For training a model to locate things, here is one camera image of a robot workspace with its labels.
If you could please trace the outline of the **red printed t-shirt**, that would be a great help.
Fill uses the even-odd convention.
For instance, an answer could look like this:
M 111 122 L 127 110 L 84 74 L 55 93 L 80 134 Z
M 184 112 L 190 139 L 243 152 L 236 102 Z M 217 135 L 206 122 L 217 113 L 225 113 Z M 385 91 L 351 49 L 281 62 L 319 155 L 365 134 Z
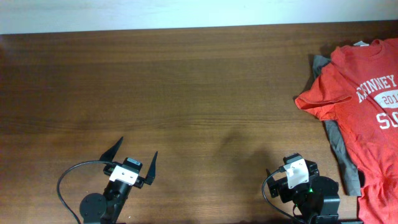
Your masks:
M 295 104 L 320 121 L 338 123 L 364 174 L 359 219 L 397 223 L 397 39 L 336 48 Z

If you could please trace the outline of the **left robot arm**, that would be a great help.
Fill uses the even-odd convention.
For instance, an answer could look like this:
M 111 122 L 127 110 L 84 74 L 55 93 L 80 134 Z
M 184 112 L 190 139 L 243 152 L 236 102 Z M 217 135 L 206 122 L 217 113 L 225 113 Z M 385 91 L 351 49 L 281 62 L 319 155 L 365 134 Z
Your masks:
M 103 172 L 109 177 L 109 182 L 102 194 L 92 193 L 81 201 L 80 215 L 84 223 L 116 223 L 131 189 L 140 189 L 145 184 L 152 185 L 155 179 L 158 153 L 154 154 L 147 175 L 141 177 L 141 162 L 130 157 L 125 158 L 122 163 L 113 161 L 122 142 L 123 138 L 120 138 L 100 157 L 100 161 L 107 163 Z

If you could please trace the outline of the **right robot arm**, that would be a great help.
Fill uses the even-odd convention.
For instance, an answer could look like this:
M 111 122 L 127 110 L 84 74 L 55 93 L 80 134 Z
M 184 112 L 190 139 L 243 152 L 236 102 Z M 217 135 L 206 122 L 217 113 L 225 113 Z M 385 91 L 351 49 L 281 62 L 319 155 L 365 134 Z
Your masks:
M 266 170 L 262 196 L 276 211 L 289 217 L 293 223 L 338 223 L 340 196 L 338 182 L 321 176 L 316 162 L 304 159 L 299 153 L 283 158 L 284 164 L 275 171 Z M 279 197 L 282 203 L 293 202 L 300 215 L 289 214 L 267 198 Z

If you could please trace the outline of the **grey garment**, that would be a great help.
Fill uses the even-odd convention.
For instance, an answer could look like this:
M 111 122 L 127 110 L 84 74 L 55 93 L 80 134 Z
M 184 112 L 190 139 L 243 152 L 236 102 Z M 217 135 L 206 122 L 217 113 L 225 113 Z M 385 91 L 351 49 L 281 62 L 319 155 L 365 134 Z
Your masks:
M 351 197 L 360 197 L 361 181 L 358 168 L 354 165 L 348 154 L 338 123 L 333 119 L 327 119 L 323 123 L 325 124 L 325 130 L 331 149 L 338 162 L 345 194 Z

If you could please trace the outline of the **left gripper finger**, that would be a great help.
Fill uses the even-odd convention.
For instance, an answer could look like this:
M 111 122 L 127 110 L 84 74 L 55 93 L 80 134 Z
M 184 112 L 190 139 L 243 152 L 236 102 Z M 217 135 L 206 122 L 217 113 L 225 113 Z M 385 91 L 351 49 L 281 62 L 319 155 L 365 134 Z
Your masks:
M 122 136 L 112 147 L 104 152 L 100 157 L 100 161 L 112 162 L 121 144 L 123 143 L 123 139 L 124 137 Z
M 158 156 L 158 152 L 156 151 L 152 158 L 152 162 L 150 164 L 149 170 L 148 170 L 147 175 L 144 180 L 144 183 L 147 185 L 152 185 L 152 183 L 155 180 L 157 156 Z

